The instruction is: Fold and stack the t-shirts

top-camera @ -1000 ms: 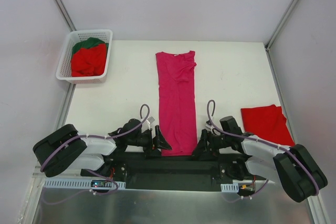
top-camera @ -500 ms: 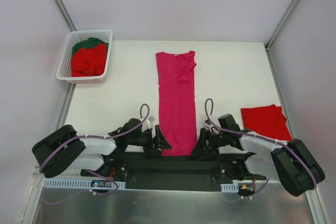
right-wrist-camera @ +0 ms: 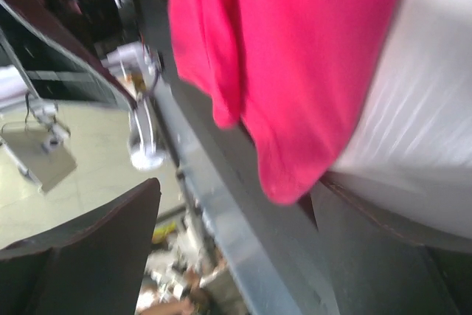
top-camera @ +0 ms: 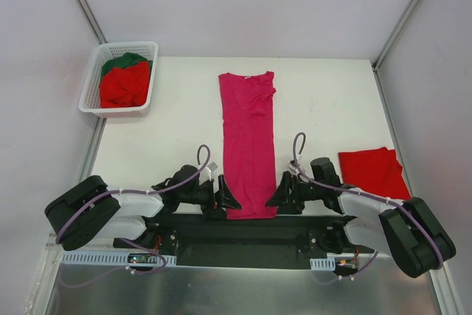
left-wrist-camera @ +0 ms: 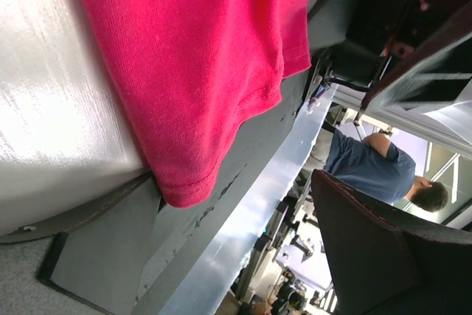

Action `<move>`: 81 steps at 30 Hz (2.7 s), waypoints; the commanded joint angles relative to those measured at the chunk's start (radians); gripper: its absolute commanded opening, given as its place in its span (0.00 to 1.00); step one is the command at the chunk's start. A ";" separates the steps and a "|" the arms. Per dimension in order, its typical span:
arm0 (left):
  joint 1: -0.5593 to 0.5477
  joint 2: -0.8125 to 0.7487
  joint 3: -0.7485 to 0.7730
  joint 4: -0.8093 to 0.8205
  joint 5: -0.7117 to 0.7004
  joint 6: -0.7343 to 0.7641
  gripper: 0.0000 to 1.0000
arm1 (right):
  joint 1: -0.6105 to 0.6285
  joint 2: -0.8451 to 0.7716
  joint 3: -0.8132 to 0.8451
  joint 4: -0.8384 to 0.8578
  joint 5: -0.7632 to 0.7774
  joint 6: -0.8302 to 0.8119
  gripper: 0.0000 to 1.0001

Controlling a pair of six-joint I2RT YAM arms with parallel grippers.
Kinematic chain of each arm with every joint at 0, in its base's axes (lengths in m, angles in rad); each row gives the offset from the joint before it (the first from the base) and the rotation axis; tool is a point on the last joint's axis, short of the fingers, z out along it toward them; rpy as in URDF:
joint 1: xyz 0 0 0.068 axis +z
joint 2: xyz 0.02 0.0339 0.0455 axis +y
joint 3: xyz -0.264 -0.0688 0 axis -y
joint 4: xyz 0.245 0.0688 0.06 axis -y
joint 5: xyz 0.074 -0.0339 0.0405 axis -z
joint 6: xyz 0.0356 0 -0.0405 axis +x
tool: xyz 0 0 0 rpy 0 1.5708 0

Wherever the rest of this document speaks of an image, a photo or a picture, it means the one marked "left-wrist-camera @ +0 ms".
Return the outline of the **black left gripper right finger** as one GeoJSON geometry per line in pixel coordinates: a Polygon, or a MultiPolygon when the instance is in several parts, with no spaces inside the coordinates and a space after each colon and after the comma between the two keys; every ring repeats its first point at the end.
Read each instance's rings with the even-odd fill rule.
{"type": "Polygon", "coordinates": [[[471,233],[311,176],[336,314],[470,314],[471,233]]]}

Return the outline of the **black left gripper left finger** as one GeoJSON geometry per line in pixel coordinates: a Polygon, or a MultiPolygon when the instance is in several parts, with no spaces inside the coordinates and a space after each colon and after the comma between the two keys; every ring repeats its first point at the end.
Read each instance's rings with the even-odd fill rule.
{"type": "Polygon", "coordinates": [[[1,245],[2,314],[131,314],[160,202],[151,173],[56,221],[73,230],[1,245]]]}

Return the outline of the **pink t shirt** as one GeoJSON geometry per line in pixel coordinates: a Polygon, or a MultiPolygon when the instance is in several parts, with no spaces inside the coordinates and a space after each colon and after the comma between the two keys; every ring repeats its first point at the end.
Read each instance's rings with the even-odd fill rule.
{"type": "Polygon", "coordinates": [[[164,200],[211,194],[247,120],[310,67],[308,0],[82,0],[164,200]]]}

